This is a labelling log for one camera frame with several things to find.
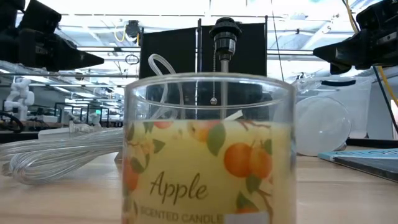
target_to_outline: white robot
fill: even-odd
[[[4,109],[11,111],[13,108],[18,108],[17,118],[20,121],[26,121],[27,106],[32,106],[35,101],[35,95],[29,91],[30,80],[25,78],[17,78],[16,82],[11,85],[10,95],[4,102]]]
[[[96,113],[91,113],[88,115],[88,121],[95,126],[100,125],[100,116]]]

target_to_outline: book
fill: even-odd
[[[322,152],[318,157],[368,174],[398,182],[398,149]]]

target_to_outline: desk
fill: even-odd
[[[0,224],[119,224],[115,154],[56,183],[0,177]],[[398,184],[313,157],[298,158],[298,224],[396,224]]]

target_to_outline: white ceiling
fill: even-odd
[[[352,0],[354,13],[378,0]],[[277,17],[268,25],[269,49],[276,49],[275,30],[280,49],[312,50],[322,45],[340,42],[353,31],[343,3],[339,0],[40,0],[61,13],[60,30],[63,38],[79,47],[135,47],[130,38],[119,42],[128,20],[138,20],[147,32],[196,27],[198,19],[203,25],[213,25],[221,16],[230,16],[243,23],[264,22],[264,16]],[[91,68],[92,73],[119,73],[126,70],[137,75],[139,65],[128,65],[124,58],[128,53],[95,53],[107,59],[104,65]],[[278,60],[268,61],[268,76],[281,79]],[[311,74],[329,69],[329,64],[313,57],[283,57],[285,78],[301,73]],[[111,78],[109,84],[120,85],[135,79]]]

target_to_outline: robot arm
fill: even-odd
[[[341,74],[355,66],[365,70],[373,65],[398,65],[398,2],[383,0],[369,6],[356,16],[361,30],[335,44],[318,47],[314,56],[330,63],[332,75]]]
[[[11,85],[10,95],[7,97],[6,102],[4,102],[4,108],[6,111],[10,111],[13,108],[18,108],[18,118],[21,121],[26,120],[27,106],[32,106],[35,101],[34,93],[29,91],[29,84],[29,79],[17,79],[16,82]],[[15,102],[14,99],[18,96],[20,99]]]

